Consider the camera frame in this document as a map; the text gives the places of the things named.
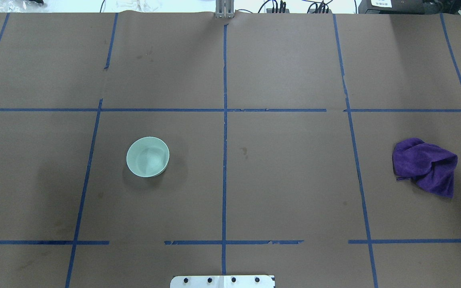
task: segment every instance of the purple cloth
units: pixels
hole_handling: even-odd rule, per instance
[[[410,138],[396,144],[392,164],[397,180],[412,179],[424,191],[453,198],[458,156],[437,145]]]

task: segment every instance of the metal bracket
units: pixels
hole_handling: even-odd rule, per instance
[[[216,0],[216,18],[234,18],[234,0]]]
[[[273,275],[177,276],[170,288],[275,288]]]

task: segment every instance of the black box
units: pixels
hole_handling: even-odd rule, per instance
[[[423,0],[362,0],[359,14],[424,14]]]

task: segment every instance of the stain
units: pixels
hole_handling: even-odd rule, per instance
[[[60,228],[56,230],[56,234],[60,236],[72,234],[72,229],[70,227]]]
[[[29,260],[24,265],[19,266],[17,268],[17,271],[22,271],[22,270],[26,269],[27,267],[31,266],[34,262],[35,262],[34,260]]]
[[[145,53],[145,55],[149,56],[149,55],[152,55],[152,53],[154,53],[154,51],[152,51],[152,48],[154,46],[150,46],[150,49]]]
[[[241,147],[240,150],[243,151],[243,155],[245,155],[245,159],[248,159],[249,156],[247,153],[249,150],[246,147]]]

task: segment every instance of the bowl rim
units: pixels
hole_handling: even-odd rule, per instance
[[[161,169],[161,171],[159,171],[158,173],[154,174],[154,175],[140,175],[139,173],[133,171],[133,169],[131,169],[129,167],[129,151],[131,150],[131,148],[134,146],[134,144],[136,144],[137,142],[140,142],[140,141],[143,141],[143,139],[147,139],[147,138],[153,138],[153,139],[157,139],[159,140],[161,143],[163,143],[163,145],[166,147],[166,161],[165,161],[165,164],[163,166],[163,168]],[[136,140],[135,142],[133,142],[133,144],[131,144],[131,146],[129,146],[128,148],[128,151],[126,153],[126,165],[128,166],[129,170],[136,176],[139,176],[139,177],[143,177],[143,178],[149,178],[149,177],[154,177],[154,176],[157,176],[157,175],[160,175],[161,173],[163,173],[163,171],[165,171],[166,169],[166,166],[168,165],[168,161],[170,160],[170,149],[168,148],[168,145],[161,139],[159,139],[158,137],[154,137],[154,136],[146,136],[146,137],[142,137],[138,140]]]

